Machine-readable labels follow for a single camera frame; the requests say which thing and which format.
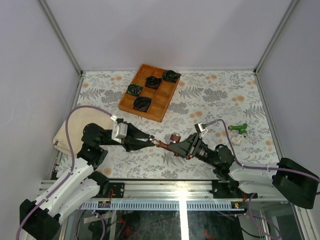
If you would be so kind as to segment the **brown water faucet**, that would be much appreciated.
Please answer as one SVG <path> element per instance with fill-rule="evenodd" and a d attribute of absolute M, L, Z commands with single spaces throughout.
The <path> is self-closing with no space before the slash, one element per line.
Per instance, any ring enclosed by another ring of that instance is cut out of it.
<path fill-rule="evenodd" d="M 169 145 L 172 145 L 172 144 L 175 144 L 175 143 L 179 143 L 180 139 L 181 139 L 181 136 L 178 133 L 172 133 L 171 136 L 170 136 L 170 139 L 169 139 L 170 143 L 166 144 L 166 143 L 163 143 L 163 142 L 159 142 L 158 147 L 159 148 L 163 148 L 163 149 L 171 152 L 172 150 L 169 149 Z"/>

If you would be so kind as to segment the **chrome threaded pipe nipple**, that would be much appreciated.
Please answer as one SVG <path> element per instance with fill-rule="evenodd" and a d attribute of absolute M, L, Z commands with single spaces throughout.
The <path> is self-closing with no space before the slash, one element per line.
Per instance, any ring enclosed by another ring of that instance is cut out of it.
<path fill-rule="evenodd" d="M 161 146 L 161 144 L 162 144 L 162 142 L 161 142 L 160 140 L 157 140 L 154 135 L 150 135 L 150 136 L 148 137 L 148 141 L 149 141 L 150 143 L 154 144 L 154 145 L 155 145 L 156 147 L 158 147 L 158 148 L 159 148 L 159 147 Z"/>

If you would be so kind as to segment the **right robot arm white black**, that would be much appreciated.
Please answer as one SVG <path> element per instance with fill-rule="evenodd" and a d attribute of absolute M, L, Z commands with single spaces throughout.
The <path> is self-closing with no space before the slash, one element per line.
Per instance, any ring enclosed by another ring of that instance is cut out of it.
<path fill-rule="evenodd" d="M 210 149 L 198 133 L 185 140 L 170 136 L 168 150 L 185 159 L 196 158 L 213 167 L 213 173 L 227 183 L 223 195 L 235 198 L 257 194 L 267 198 L 285 198 L 304 208 L 314 207 L 320 179 L 302 165 L 283 157 L 272 165 L 238 163 L 235 155 L 224 144 Z"/>

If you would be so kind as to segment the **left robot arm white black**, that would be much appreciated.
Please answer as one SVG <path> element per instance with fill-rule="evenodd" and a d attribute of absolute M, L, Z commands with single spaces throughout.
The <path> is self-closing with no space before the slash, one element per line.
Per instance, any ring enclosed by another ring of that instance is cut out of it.
<path fill-rule="evenodd" d="M 36 240 L 51 240 L 65 219 L 92 197 L 105 197 L 109 179 L 97 171 L 108 154 L 102 146 L 122 146 L 127 152 L 154 146 L 154 136 L 120 120 L 113 129 L 87 124 L 83 144 L 71 167 L 42 195 L 25 199 L 19 207 L 20 225 L 16 238 L 26 231 Z"/>

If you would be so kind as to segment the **green water faucet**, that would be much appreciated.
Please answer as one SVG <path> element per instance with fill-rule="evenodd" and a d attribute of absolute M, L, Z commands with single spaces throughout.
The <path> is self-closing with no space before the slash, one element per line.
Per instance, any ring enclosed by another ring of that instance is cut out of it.
<path fill-rule="evenodd" d="M 239 135 L 242 135 L 244 138 L 246 138 L 248 136 L 247 127 L 248 124 L 244 123 L 242 125 L 230 125 L 228 126 L 228 129 L 230 131 L 237 131 Z"/>

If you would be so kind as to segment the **white pipe fitting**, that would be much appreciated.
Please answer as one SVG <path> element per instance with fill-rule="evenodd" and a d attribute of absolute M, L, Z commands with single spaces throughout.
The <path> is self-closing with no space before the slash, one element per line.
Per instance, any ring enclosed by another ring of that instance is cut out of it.
<path fill-rule="evenodd" d="M 231 138 L 231 143 L 235 146 L 239 146 L 242 141 L 244 140 L 244 136 L 242 134 L 237 134 L 237 135 L 234 135 L 232 138 Z"/>

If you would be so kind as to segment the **orange wooden compartment tray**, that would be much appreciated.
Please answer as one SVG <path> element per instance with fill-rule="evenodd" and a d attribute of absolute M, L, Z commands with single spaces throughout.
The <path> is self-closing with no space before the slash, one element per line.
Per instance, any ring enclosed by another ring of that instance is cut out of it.
<path fill-rule="evenodd" d="M 124 112 L 162 122 L 181 74 L 142 64 L 118 104 Z"/>

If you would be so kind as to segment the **beige folded cloth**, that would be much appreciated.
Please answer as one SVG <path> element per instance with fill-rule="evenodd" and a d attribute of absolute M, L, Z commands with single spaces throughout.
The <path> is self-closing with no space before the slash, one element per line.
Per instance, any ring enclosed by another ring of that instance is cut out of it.
<path fill-rule="evenodd" d="M 105 130 L 111 130 L 115 119 L 115 115 L 102 108 L 82 104 L 63 122 L 52 143 L 64 154 L 77 155 L 83 145 L 83 130 L 88 124 L 96 124 Z"/>

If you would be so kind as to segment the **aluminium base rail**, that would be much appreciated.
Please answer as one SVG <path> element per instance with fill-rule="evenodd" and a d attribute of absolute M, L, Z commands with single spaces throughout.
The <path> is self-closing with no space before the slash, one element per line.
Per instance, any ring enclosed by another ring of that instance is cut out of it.
<path fill-rule="evenodd" d="M 148 180 L 111 179 L 109 186 L 124 200 L 242 200 L 249 193 L 232 195 L 219 180 Z"/>

